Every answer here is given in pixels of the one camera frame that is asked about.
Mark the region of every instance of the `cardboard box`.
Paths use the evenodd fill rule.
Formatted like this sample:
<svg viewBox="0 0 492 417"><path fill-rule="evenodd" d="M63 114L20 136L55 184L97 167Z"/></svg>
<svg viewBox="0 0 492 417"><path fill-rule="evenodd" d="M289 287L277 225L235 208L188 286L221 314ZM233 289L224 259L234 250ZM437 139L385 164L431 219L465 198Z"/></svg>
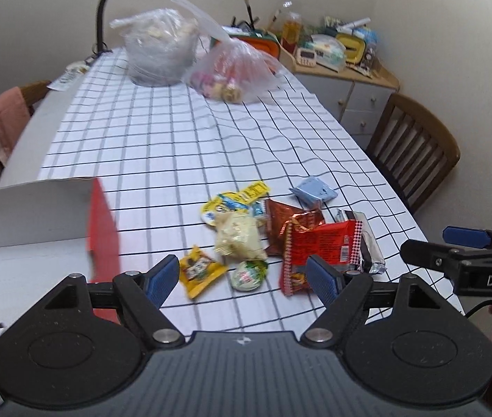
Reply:
<svg viewBox="0 0 492 417"><path fill-rule="evenodd" d="M0 188L0 323L14 323L72 272L88 282L120 272L119 236L100 181Z"/></svg>

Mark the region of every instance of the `pink cloth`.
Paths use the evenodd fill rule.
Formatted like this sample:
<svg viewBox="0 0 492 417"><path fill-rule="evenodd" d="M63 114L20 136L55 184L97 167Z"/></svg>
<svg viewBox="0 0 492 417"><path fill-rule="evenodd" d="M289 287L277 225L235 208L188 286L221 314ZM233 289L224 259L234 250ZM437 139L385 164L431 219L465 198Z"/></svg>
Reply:
<svg viewBox="0 0 492 417"><path fill-rule="evenodd" d="M30 112L20 88L12 88L0 95L0 161L6 164L24 127L30 121Z"/></svg>

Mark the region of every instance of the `yellow tray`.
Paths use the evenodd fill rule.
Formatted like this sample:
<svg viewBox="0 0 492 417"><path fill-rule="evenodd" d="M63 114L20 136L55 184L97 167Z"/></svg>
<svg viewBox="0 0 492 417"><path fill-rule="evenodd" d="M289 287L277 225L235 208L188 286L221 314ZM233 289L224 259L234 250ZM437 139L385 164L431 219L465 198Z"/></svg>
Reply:
<svg viewBox="0 0 492 417"><path fill-rule="evenodd" d="M356 36L339 33L336 39L346 47L344 54L347 56L347 63L359 64L366 51L366 43Z"/></svg>

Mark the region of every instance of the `lamp neck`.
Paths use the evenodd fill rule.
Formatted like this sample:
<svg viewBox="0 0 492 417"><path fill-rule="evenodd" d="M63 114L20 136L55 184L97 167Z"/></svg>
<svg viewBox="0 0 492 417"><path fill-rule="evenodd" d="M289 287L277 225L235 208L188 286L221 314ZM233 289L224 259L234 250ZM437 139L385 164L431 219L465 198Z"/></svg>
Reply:
<svg viewBox="0 0 492 417"><path fill-rule="evenodd" d="M103 53L106 51L110 51L105 42L103 41L103 15L105 12L105 3L107 0L99 0L98 3L98 10L96 14L96 19L95 19L95 38L96 38L96 44L95 44L95 52L94 52L94 59L97 59L100 57Z"/></svg>

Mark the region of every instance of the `red snack package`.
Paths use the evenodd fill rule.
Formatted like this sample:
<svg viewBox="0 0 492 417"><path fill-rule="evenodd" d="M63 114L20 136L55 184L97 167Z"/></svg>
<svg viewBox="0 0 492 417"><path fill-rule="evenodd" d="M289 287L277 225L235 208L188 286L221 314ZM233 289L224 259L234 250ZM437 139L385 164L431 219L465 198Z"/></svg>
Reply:
<svg viewBox="0 0 492 417"><path fill-rule="evenodd" d="M312 254L317 254L333 266L358 264L361 237L360 221L348 220L310 229L292 220L285 229L285 250L279 280L283 294L290 296L310 288L305 265Z"/></svg>
<svg viewBox="0 0 492 417"><path fill-rule="evenodd" d="M268 256L283 255L284 231L291 218L296 218L306 228L325 224L323 213L319 209L306 211L272 199L265 200L265 212L267 213L265 231L269 238L269 247L265 252Z"/></svg>

